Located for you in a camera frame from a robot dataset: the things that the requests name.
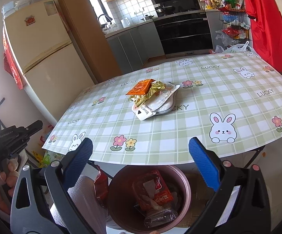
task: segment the faucet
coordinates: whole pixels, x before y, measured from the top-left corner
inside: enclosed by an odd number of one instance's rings
[[[109,15],[107,15],[107,14],[101,14],[101,15],[99,15],[99,17],[98,17],[98,21],[99,21],[99,19],[100,19],[100,17],[101,16],[105,16],[106,17],[106,21],[108,21],[108,22],[110,22],[111,24],[112,24],[112,18],[109,16]]]

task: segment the pink trash bin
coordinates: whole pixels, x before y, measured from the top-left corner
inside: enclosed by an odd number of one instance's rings
[[[182,191],[182,206],[174,221],[154,228],[146,228],[143,223],[144,216],[133,207],[136,204],[136,199],[133,195],[132,182],[136,177],[152,170],[159,170],[165,182],[173,183],[179,187]],[[172,229],[184,218],[190,202],[190,184],[183,172],[174,165],[127,165],[115,175],[109,185],[108,210],[110,216],[124,230],[135,234],[150,233],[153,230],[163,233]]]

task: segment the gold foil wrapper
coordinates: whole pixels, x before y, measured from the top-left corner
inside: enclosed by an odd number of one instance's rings
[[[148,100],[156,92],[163,89],[165,89],[165,84],[160,81],[156,81],[151,83],[151,87],[146,95],[131,95],[131,99],[134,101],[136,106],[139,107],[145,100]]]

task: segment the blue gripper pad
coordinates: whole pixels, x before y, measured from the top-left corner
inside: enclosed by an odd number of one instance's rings
[[[219,170],[211,161],[206,153],[205,147],[200,143],[197,137],[190,139],[189,153],[196,163],[206,185],[213,188],[216,192],[220,187]]]
[[[68,154],[73,154],[71,161],[68,163],[67,167],[64,169],[64,182],[63,188],[67,191],[70,187],[74,187],[81,172],[88,163],[89,158],[93,152],[93,143],[89,138],[84,138],[82,143],[74,151],[68,152],[67,155],[62,159],[68,156]]]

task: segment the beige refrigerator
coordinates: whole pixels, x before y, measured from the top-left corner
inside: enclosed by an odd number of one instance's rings
[[[94,83],[79,58],[53,0],[33,3],[4,20],[6,37],[25,78],[25,91],[56,125],[78,94]]]

